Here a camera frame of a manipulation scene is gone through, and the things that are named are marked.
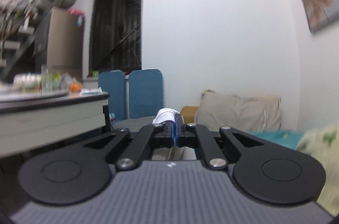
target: window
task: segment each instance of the window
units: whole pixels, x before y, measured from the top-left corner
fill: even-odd
[[[141,0],[95,0],[91,70],[141,69]]]

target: brown refrigerator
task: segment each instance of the brown refrigerator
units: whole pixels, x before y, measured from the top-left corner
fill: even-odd
[[[47,64],[52,72],[69,73],[82,80],[84,17],[53,8],[35,31],[36,72]]]

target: white table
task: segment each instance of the white table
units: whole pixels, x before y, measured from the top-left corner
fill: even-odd
[[[106,130],[110,127],[106,92],[86,96],[71,93],[58,98],[0,102],[0,158],[99,127],[106,127]]]

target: white wall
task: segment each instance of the white wall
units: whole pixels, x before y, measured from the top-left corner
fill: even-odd
[[[84,75],[93,0],[86,11]],[[164,76],[165,106],[198,105],[202,90],[282,97],[295,129],[299,60],[289,0],[143,0],[142,68]]]
[[[312,35],[302,0],[290,0],[299,46],[300,130],[339,120],[339,22]]]

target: metal screw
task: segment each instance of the metal screw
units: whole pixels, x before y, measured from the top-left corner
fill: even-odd
[[[177,164],[174,163],[174,162],[170,162],[170,163],[167,164],[167,166],[170,167],[170,168],[173,168],[173,167],[175,167],[176,165],[177,165]]]
[[[121,168],[128,168],[134,164],[134,161],[130,158],[122,158],[118,160],[117,164]]]
[[[210,160],[210,165],[215,168],[223,167],[226,165],[226,163],[226,160],[221,158],[213,158]]]

